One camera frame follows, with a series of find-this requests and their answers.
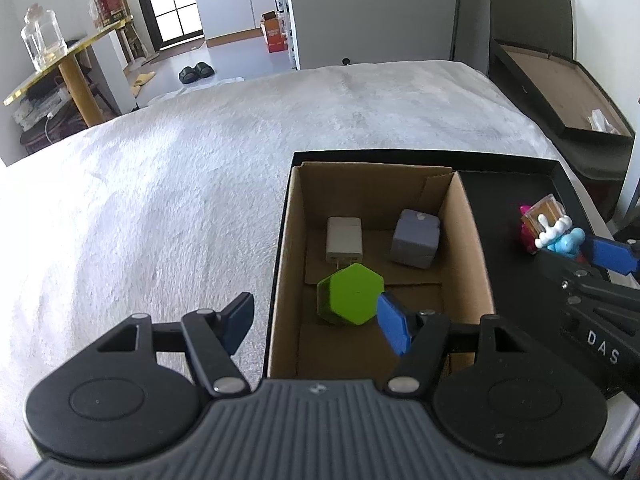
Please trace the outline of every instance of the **white power adapter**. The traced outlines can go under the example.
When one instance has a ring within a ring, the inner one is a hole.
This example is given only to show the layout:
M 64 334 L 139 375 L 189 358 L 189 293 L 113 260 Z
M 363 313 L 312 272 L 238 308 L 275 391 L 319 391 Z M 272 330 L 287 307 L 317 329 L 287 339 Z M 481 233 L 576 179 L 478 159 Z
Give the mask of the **white power adapter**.
M 349 265 L 362 261 L 362 222 L 359 218 L 332 216 L 326 223 L 326 261 Z

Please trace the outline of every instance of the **bed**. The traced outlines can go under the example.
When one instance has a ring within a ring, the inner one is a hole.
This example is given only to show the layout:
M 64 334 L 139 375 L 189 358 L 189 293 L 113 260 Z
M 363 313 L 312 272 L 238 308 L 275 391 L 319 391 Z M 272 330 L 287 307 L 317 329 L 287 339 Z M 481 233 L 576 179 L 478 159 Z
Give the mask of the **bed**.
M 134 312 L 177 320 L 251 291 L 236 363 L 257 383 L 292 154 L 339 148 L 558 159 L 607 233 L 551 142 L 460 63 L 288 73 L 116 118 L 0 172 L 0 462 L 21 475 L 37 460 L 22 421 L 30 388 Z

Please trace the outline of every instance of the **pink toy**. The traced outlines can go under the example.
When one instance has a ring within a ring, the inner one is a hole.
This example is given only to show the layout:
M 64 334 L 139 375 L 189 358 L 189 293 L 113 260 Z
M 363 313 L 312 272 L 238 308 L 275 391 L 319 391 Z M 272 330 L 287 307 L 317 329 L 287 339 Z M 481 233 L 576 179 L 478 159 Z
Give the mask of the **pink toy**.
M 529 209 L 531 209 L 530 205 L 521 205 L 520 214 L 524 216 Z M 520 224 L 520 241 L 527 250 L 527 253 L 536 254 L 538 252 L 538 249 L 536 248 L 536 238 L 524 224 Z

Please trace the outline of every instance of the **glass jar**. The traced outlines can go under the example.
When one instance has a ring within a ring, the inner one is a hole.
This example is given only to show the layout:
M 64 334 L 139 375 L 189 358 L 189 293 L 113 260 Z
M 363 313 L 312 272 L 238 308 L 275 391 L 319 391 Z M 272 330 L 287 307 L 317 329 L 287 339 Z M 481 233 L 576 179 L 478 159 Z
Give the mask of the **glass jar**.
M 24 22 L 22 40 L 36 70 L 43 70 L 56 58 L 66 56 L 66 42 L 53 10 L 34 4 L 27 9 Z

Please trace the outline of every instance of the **wooden table leg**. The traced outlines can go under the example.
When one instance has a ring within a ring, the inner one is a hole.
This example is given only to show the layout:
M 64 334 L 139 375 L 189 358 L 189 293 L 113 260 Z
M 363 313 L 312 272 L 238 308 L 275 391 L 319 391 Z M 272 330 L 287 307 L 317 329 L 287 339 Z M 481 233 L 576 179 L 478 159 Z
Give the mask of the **wooden table leg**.
M 104 117 L 100 108 L 98 108 L 98 103 L 95 102 L 95 98 L 91 94 L 91 90 L 89 90 L 89 85 L 86 83 L 84 75 L 82 75 L 76 56 L 65 57 L 58 67 L 65 80 L 66 89 L 69 90 L 86 125 L 91 127 L 96 124 L 102 124 Z

